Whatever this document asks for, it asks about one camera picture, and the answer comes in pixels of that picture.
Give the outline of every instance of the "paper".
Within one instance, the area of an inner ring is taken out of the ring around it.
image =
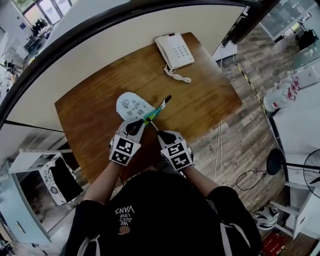
[[[116,101],[116,111],[123,120],[144,118],[145,114],[154,109],[153,106],[133,92],[125,92]]]

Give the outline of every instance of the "black t-shirt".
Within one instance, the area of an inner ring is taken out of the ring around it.
[[[221,221],[239,225],[250,243],[251,249],[239,231],[227,228],[233,256],[258,255],[259,231],[232,188],[217,187],[205,199],[181,175],[147,171],[131,179],[107,206],[90,200],[77,206],[65,255],[76,256],[84,239],[97,235],[101,255],[175,249],[225,255]],[[85,255],[95,255],[95,249],[91,242]]]

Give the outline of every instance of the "glove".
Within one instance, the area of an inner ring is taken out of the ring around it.
[[[109,160],[127,166],[141,147],[140,139],[146,125],[143,119],[124,121],[109,143]]]
[[[194,154],[180,133],[173,130],[158,131],[161,155],[175,170],[193,165]]]

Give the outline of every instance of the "black fan base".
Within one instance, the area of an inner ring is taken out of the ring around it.
[[[284,156],[281,151],[277,148],[271,150],[266,160],[266,172],[272,176],[276,175],[280,171],[283,162]]]

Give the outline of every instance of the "electric fan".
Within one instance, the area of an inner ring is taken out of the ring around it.
[[[320,189],[316,189],[320,187],[320,149],[309,154],[304,164],[295,164],[286,162],[282,152],[275,148],[267,158],[266,171],[270,175],[275,175],[282,166],[301,168],[301,170],[303,170],[305,184],[317,198],[320,198]]]

